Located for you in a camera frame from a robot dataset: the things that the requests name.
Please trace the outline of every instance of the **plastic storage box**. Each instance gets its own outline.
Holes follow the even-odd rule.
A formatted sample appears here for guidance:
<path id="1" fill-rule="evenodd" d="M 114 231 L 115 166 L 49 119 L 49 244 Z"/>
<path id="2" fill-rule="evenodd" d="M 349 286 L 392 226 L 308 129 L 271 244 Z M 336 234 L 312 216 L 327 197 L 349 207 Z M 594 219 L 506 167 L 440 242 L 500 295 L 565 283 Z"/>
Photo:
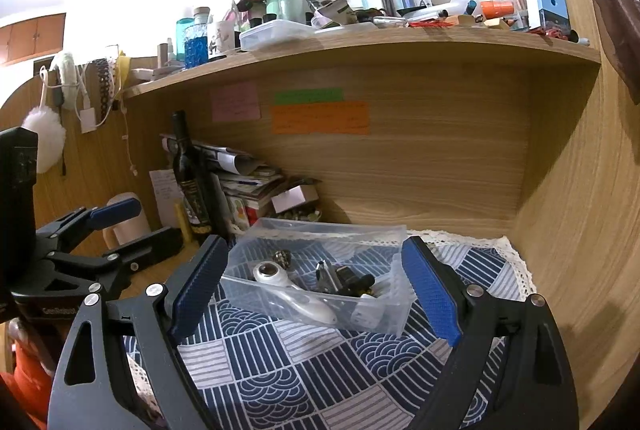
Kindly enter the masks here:
<path id="1" fill-rule="evenodd" d="M 230 251 L 222 286 L 232 305 L 248 311 L 305 324 L 400 335 L 415 299 L 401 263 L 400 249 L 405 238 L 405 226 L 262 218 Z M 291 252 L 287 274 L 306 290 L 316 286 L 316 264 L 325 259 L 346 264 L 357 275 L 372 274 L 376 278 L 372 288 L 375 298 L 328 295 L 255 282 L 254 267 L 269 261 L 278 250 Z M 335 322 L 319 322 L 294 307 L 294 304 L 308 307 L 318 301 L 334 312 Z"/>
<path id="2" fill-rule="evenodd" d="M 265 22 L 240 34 L 240 48 L 245 51 L 256 51 L 288 42 L 314 36 L 316 30 L 306 24 L 291 20 L 276 19 Z"/>

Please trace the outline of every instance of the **white fluffy ball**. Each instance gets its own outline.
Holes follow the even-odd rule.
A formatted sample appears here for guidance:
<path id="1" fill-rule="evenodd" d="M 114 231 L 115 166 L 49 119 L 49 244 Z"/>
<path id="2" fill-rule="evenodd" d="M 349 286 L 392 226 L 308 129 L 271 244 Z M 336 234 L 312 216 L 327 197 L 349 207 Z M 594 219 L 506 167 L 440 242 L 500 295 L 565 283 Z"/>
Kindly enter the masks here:
<path id="1" fill-rule="evenodd" d="M 65 148 L 66 131 L 60 125 L 60 117 L 50 107 L 36 107 L 24 119 L 22 126 L 38 133 L 36 172 L 44 174 L 58 162 Z"/>

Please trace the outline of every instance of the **orange cap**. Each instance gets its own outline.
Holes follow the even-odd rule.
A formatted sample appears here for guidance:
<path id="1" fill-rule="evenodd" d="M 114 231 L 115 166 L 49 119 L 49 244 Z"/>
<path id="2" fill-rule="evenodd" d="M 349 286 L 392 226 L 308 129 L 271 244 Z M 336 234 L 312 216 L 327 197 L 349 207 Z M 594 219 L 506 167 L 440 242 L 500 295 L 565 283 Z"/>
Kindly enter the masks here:
<path id="1" fill-rule="evenodd" d="M 486 19 L 497 19 L 514 13 L 511 1 L 480 1 L 480 6 Z"/>

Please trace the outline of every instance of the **wooden cabinet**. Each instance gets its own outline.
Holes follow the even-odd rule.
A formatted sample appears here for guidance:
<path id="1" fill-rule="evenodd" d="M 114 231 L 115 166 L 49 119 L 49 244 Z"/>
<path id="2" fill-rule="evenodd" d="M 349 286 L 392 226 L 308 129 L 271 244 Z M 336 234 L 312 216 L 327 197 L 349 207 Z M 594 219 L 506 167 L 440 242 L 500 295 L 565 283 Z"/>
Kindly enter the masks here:
<path id="1" fill-rule="evenodd" d="M 41 56 L 60 51 L 64 32 L 65 14 L 40 17 L 36 32 L 36 54 Z"/>
<path id="2" fill-rule="evenodd" d="M 9 60 L 9 38 L 11 37 L 11 28 L 9 24 L 4 28 L 0 28 L 0 64 L 4 64 Z"/>
<path id="3" fill-rule="evenodd" d="M 38 19 L 16 22 L 9 39 L 9 62 L 20 62 L 34 56 Z"/>
<path id="4" fill-rule="evenodd" d="M 62 50 L 66 14 L 37 17 L 0 29 L 0 64 L 15 64 Z"/>

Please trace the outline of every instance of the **blue gripper pad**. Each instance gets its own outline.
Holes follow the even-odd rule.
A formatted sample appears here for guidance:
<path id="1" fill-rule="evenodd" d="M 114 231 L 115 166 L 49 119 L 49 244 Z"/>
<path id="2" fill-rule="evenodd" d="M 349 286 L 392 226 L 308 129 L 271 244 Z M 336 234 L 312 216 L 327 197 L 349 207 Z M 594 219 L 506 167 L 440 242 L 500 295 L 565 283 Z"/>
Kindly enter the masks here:
<path id="1" fill-rule="evenodd" d="M 169 334 L 176 343 L 191 336 L 225 270 L 229 249 L 222 237 L 207 238 L 193 258 L 167 279 L 164 312 L 172 320 Z"/>
<path id="2" fill-rule="evenodd" d="M 451 347 L 462 337 L 466 314 L 464 283 L 452 267 L 440 263 L 420 237 L 402 243 L 402 267 L 438 338 Z"/>
<path id="3" fill-rule="evenodd" d="M 135 197 L 130 197 L 113 205 L 92 210 L 87 220 L 87 226 L 92 230 L 103 230 L 127 219 L 138 217 L 141 211 L 140 201 Z"/>

